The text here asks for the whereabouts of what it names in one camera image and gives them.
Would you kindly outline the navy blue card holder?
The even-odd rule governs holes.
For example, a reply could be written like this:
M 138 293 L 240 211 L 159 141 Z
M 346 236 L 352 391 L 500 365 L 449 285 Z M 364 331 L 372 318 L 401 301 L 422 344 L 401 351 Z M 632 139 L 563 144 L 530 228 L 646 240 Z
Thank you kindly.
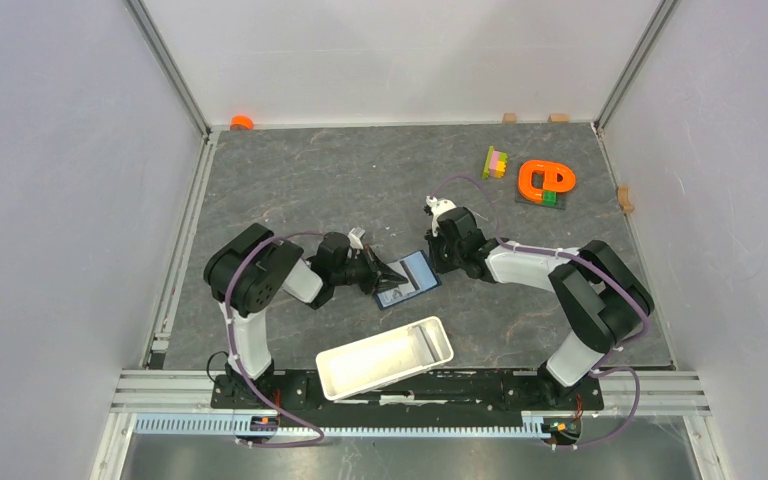
M 374 298 L 381 310 L 408 301 L 442 284 L 441 279 L 432 269 L 427 254 L 421 250 L 390 262 L 387 266 L 405 277 L 407 282 L 394 289 L 375 294 Z

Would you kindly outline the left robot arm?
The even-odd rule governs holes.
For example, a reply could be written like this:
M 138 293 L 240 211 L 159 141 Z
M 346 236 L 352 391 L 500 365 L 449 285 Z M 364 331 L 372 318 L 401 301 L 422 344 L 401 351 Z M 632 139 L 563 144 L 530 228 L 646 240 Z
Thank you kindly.
M 278 293 L 316 310 L 333 298 L 338 287 L 356 286 L 371 296 L 409 283 L 405 274 L 383 262 L 355 235 L 299 235 L 319 239 L 312 256 L 303 257 L 304 249 L 292 241 L 293 235 L 279 237 L 254 223 L 215 253 L 203 272 L 228 327 L 227 363 L 239 377 L 235 392 L 250 407 L 266 405 L 274 394 L 266 313 Z

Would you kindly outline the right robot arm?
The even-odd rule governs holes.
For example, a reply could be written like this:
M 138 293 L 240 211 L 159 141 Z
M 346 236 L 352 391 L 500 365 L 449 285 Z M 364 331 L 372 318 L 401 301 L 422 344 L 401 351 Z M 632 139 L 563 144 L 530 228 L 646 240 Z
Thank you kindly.
M 430 197 L 431 227 L 425 234 L 438 274 L 460 270 L 493 284 L 517 284 L 555 294 L 570 333 L 539 368 L 537 392 L 551 408 L 562 408 L 580 381 L 630 338 L 645 334 L 654 310 L 642 282 L 605 242 L 550 249 L 489 238 L 474 214 L 453 202 Z

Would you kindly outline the white plastic tray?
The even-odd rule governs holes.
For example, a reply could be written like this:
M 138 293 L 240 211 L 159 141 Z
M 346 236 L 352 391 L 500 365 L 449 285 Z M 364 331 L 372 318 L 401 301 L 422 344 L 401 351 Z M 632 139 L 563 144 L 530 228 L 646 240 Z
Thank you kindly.
M 435 343 L 441 357 L 437 363 L 430 362 L 419 326 Z M 453 358 L 441 319 L 431 316 L 323 351 L 316 356 L 316 366 L 325 398 L 340 401 L 428 372 Z

